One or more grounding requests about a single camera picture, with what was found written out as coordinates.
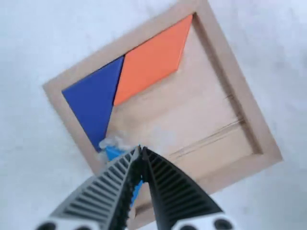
blue object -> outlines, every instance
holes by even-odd
[[[96,151],[106,137],[124,56],[62,91]]]
[[[118,157],[119,155],[123,154],[125,151],[118,149],[115,146],[107,146],[106,147],[106,155],[109,161],[113,160],[114,158]],[[134,191],[133,191],[133,196],[132,196],[132,203],[131,206],[134,204],[134,201],[136,197],[139,194],[139,190],[143,184],[143,181],[141,180],[140,183],[135,186]]]

